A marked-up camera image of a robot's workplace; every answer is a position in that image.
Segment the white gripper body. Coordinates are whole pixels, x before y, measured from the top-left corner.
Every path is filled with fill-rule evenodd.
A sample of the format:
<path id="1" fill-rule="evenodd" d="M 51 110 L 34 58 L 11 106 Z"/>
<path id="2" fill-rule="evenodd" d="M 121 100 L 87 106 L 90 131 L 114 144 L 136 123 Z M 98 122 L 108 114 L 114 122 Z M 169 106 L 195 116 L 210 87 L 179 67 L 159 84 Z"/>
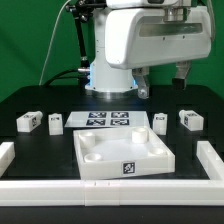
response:
<path id="1" fill-rule="evenodd" d="M 111 67 L 134 69 L 205 58 L 211 50 L 211 22 L 204 7 L 185 22 L 165 22 L 162 9 L 123 9 L 109 13 L 105 58 Z"/>

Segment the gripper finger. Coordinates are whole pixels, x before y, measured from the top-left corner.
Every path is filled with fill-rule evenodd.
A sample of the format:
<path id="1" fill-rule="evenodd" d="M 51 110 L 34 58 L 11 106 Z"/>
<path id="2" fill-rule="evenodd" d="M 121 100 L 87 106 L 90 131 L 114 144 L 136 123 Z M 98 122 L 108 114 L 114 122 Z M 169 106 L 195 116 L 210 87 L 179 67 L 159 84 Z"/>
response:
<path id="1" fill-rule="evenodd" d="M 141 99 L 147 99 L 149 97 L 148 74 L 148 67 L 136 68 L 132 70 L 132 76 L 138 86 L 138 97 Z"/>
<path id="2" fill-rule="evenodd" d="M 186 88 L 187 76 L 191 70 L 191 62 L 183 61 L 176 64 L 177 72 L 172 79 L 172 85 L 176 90 L 184 90 Z"/>

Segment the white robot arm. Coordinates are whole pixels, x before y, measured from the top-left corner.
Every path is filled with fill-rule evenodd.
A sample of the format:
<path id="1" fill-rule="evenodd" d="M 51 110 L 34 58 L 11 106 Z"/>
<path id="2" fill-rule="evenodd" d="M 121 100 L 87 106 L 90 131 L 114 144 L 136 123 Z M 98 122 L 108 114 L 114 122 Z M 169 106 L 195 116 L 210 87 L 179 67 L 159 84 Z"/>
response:
<path id="1" fill-rule="evenodd" d="M 215 37 L 211 0 L 95 0 L 95 59 L 88 92 L 149 97 L 152 66 L 174 63 L 172 84 L 186 87 L 192 61 L 206 58 Z"/>

